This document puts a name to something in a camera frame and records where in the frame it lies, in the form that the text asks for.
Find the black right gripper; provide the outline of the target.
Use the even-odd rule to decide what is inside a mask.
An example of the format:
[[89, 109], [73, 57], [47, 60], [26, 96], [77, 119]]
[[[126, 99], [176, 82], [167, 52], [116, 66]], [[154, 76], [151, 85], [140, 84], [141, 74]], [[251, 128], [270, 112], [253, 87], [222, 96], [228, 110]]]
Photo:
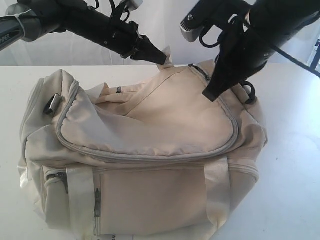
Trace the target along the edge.
[[267, 64], [275, 51], [241, 22], [233, 23], [218, 37], [219, 55], [209, 84], [202, 94], [214, 102], [225, 91], [237, 85]]

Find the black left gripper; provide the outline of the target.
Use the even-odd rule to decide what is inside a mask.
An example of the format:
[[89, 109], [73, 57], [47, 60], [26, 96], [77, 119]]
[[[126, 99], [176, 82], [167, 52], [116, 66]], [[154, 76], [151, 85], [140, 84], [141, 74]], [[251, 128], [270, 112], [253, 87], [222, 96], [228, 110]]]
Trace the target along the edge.
[[139, 25], [121, 20], [124, 11], [114, 10], [110, 16], [96, 10], [83, 13], [82, 36], [123, 58], [164, 65], [167, 56], [149, 38], [139, 34]]

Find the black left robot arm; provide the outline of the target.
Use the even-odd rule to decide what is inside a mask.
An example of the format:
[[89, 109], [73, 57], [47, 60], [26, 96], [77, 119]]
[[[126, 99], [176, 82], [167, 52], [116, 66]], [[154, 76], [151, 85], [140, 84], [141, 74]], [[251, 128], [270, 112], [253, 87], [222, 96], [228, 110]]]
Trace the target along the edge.
[[146, 61], [164, 65], [167, 56], [155, 47], [146, 35], [139, 33], [139, 25], [127, 17], [142, 4], [141, 0], [109, 2], [111, 15], [98, 11], [84, 0], [19, 0], [10, 5], [0, 18], [0, 48], [22, 40], [34, 42], [52, 33], [69, 31], [112, 52], [123, 59]]

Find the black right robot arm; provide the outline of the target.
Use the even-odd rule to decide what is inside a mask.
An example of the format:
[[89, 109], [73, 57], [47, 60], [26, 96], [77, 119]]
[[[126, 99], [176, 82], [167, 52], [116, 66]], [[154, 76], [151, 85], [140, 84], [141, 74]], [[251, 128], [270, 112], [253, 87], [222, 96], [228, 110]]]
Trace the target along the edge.
[[320, 18], [318, 0], [207, 0], [210, 22], [223, 30], [220, 52], [203, 95], [215, 101], [222, 93], [261, 71], [274, 53], [319, 76], [281, 50], [304, 27]]

